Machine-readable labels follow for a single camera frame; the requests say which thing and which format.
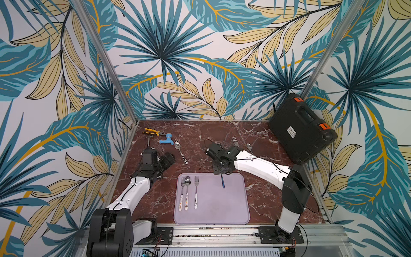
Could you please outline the iridescent spoon blue handle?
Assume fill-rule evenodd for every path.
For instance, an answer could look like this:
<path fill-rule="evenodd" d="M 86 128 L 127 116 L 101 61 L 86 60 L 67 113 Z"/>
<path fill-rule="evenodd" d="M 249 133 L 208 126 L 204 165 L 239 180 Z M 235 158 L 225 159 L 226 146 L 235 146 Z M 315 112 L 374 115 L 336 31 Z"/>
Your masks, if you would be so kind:
<path fill-rule="evenodd" d="M 222 187 L 225 188 L 225 181 L 224 181 L 224 177 L 223 174 L 220 175 L 221 181 L 222 181 Z"/>

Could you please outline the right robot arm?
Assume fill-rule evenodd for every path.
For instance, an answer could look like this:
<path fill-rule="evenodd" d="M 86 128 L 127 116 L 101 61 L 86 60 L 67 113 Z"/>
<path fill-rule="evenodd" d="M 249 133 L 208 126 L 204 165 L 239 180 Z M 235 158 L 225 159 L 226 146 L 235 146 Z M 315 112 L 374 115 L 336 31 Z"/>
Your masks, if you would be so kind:
<path fill-rule="evenodd" d="M 235 145 L 225 149 L 218 143 L 212 143 L 206 148 L 205 154 L 212 159 L 213 172 L 216 175 L 228 175 L 236 170 L 244 171 L 280 189 L 283 207 L 276 222 L 276 230 L 284 237 L 291 236 L 312 194 L 312 187 L 302 166 L 276 164 Z"/>

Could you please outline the blue plastic faucet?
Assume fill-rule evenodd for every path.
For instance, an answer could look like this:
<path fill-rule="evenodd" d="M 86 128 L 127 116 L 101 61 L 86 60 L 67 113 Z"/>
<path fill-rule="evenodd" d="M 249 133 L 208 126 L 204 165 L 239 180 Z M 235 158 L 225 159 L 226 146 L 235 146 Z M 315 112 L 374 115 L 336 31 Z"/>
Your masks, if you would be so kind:
<path fill-rule="evenodd" d="M 166 135 L 166 139 L 165 140 L 159 140 L 160 144 L 171 144 L 174 145 L 174 141 L 172 140 L 172 134 L 171 133 L 167 133 Z"/>

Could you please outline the cartoon handle spoon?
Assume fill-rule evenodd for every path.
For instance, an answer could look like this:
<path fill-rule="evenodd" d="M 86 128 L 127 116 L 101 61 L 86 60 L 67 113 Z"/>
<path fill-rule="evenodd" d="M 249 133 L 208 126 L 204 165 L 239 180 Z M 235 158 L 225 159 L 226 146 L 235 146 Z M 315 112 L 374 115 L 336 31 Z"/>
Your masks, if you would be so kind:
<path fill-rule="evenodd" d="M 186 197 L 185 197 L 185 211 L 188 210 L 188 204 L 189 204 L 189 186 L 191 184 L 191 178 L 190 176 L 185 177 L 185 186 L 186 186 Z"/>

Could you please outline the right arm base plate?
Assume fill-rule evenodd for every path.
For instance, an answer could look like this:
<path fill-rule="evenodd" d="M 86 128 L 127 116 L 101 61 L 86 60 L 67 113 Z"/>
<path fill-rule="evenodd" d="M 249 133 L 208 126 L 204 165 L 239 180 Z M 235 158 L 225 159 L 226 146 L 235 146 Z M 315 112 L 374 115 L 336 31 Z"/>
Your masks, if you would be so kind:
<path fill-rule="evenodd" d="M 279 227 L 258 227 L 258 232 L 255 233 L 262 244 L 283 244 L 294 245 L 305 242 L 300 228 L 295 227 L 292 233 L 287 233 Z"/>

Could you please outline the black tool case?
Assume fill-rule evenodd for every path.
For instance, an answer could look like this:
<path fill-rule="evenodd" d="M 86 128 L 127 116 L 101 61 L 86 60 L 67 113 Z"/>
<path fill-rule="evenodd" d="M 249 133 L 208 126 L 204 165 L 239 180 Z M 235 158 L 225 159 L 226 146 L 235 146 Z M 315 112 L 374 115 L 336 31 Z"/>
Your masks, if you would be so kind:
<path fill-rule="evenodd" d="M 269 127 L 289 159 L 298 165 L 307 163 L 338 138 L 336 131 L 294 93 L 276 109 Z"/>

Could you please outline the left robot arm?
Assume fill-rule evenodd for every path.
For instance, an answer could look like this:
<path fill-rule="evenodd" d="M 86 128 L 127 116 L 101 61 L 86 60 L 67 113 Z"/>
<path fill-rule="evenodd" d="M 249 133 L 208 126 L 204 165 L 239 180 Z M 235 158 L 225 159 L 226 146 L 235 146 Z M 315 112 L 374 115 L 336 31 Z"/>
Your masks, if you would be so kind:
<path fill-rule="evenodd" d="M 154 222 L 133 222 L 132 214 L 143 196 L 175 161 L 175 156 L 169 152 L 159 156 L 152 148 L 143 151 L 127 188 L 108 207 L 93 213 L 86 251 L 88 257 L 128 257 L 135 243 L 154 233 Z"/>

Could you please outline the cartoon handle fork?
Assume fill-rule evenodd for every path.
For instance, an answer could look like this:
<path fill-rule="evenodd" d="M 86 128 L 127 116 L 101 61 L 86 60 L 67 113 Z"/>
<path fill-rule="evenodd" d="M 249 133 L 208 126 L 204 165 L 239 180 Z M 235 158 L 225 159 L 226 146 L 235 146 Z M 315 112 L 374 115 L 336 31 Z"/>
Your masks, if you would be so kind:
<path fill-rule="evenodd" d="M 185 178 L 184 177 L 182 177 L 181 186 L 182 186 L 182 190 L 181 190 L 181 194 L 180 194 L 179 207 L 178 207 L 179 212 L 181 212 L 182 209 L 183 209 L 184 187 L 185 187 Z"/>

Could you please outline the yellow handled pliers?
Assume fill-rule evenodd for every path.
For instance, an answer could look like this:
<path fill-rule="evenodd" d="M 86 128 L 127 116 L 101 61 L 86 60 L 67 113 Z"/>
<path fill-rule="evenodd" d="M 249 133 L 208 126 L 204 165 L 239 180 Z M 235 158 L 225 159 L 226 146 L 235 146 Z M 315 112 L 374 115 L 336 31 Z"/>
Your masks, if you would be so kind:
<path fill-rule="evenodd" d="M 151 129 L 151 128 L 145 128 L 143 131 L 142 131 L 142 133 L 143 134 L 147 134 L 147 135 L 151 135 L 151 136 L 166 136 L 167 134 L 166 133 L 164 133 L 164 132 L 160 132 L 160 131 L 157 131 L 157 130 L 154 130 L 154 129 Z"/>

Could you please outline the lavender placemat tray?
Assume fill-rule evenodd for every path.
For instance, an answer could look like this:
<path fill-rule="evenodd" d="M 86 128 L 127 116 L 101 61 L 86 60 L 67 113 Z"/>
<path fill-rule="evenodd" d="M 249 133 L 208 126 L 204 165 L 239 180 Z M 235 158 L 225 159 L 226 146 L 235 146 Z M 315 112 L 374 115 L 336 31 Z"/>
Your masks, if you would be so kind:
<path fill-rule="evenodd" d="M 178 211 L 182 190 L 182 177 L 190 176 L 189 204 L 185 211 L 186 186 L 183 209 Z M 194 209 L 195 176 L 199 176 L 198 208 Z M 220 176 L 213 173 L 182 173 L 178 177 L 174 222 L 179 225 L 244 225 L 250 220 L 244 177 L 239 173 Z"/>

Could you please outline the aluminium front rail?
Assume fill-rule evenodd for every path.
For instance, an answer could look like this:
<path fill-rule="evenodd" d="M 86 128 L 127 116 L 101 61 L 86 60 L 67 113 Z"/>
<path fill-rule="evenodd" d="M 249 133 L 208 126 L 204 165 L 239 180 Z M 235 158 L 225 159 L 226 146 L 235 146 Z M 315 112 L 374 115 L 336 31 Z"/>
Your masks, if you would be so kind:
<path fill-rule="evenodd" d="M 276 243 L 259 231 L 260 225 L 179 226 L 161 224 L 172 230 L 159 245 L 135 245 L 132 257 L 354 257 L 344 228 L 338 224 L 301 224 L 288 243 Z"/>

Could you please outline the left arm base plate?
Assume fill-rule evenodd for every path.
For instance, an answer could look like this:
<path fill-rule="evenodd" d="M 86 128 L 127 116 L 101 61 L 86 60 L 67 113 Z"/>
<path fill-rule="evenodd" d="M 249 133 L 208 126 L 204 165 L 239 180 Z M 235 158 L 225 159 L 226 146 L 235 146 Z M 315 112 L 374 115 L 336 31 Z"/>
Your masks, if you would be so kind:
<path fill-rule="evenodd" d="M 146 238 L 139 240 L 135 245 L 170 245 L 173 241 L 173 227 L 157 227 Z"/>

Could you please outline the white handle fork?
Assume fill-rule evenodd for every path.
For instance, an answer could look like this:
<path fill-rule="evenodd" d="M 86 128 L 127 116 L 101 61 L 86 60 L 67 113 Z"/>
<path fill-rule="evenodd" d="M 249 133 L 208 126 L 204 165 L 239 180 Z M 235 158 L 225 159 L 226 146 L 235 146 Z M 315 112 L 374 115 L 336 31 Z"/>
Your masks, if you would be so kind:
<path fill-rule="evenodd" d="M 195 176 L 195 200 L 194 200 L 194 209 L 198 208 L 198 186 L 199 186 L 199 176 Z"/>

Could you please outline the all steel fork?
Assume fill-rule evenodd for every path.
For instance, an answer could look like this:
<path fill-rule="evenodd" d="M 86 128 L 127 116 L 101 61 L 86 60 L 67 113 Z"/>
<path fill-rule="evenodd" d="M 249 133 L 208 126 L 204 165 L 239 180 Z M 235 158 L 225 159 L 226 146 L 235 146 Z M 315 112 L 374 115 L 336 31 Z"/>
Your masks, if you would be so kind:
<path fill-rule="evenodd" d="M 233 137 L 232 138 L 232 142 L 233 142 L 233 144 L 236 146 L 236 147 L 239 147 L 239 143 L 238 143 L 238 140 L 237 140 L 237 137 Z"/>

